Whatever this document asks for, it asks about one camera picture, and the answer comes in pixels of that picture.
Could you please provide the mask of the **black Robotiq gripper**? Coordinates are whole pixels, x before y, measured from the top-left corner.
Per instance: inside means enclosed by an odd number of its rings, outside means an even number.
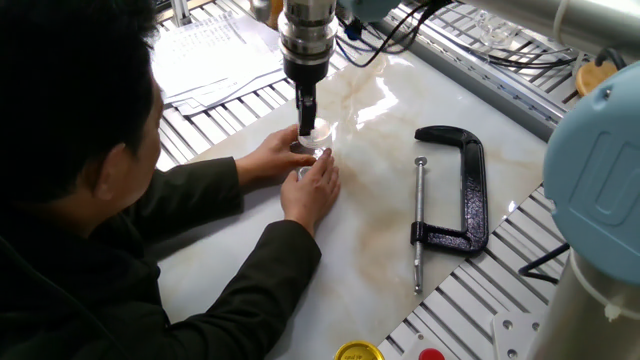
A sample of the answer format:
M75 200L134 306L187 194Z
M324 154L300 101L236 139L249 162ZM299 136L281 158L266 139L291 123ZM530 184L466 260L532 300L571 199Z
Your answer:
M313 65L299 64L288 59L283 61L284 73L296 85L296 107L300 136L309 136L315 128L316 84L327 76L328 69L328 61Z

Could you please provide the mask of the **person's left hand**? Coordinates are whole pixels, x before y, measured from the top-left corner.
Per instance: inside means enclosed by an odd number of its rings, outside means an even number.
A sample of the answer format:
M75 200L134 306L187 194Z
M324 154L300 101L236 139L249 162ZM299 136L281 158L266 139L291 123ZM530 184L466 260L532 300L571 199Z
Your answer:
M311 166L316 159L309 154L294 153L291 145L298 139L298 126L271 133L248 155L235 160L240 188L250 192L264 184L279 181L298 167Z

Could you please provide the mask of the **person's right hand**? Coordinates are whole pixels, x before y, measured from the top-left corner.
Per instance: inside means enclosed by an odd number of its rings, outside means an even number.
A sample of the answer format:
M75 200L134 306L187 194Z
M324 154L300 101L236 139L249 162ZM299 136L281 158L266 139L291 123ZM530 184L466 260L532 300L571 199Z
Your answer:
M316 226L329 213L341 189L339 168L331 149L322 155L299 179L292 171L281 187L281 206L284 219L303 226L311 236Z

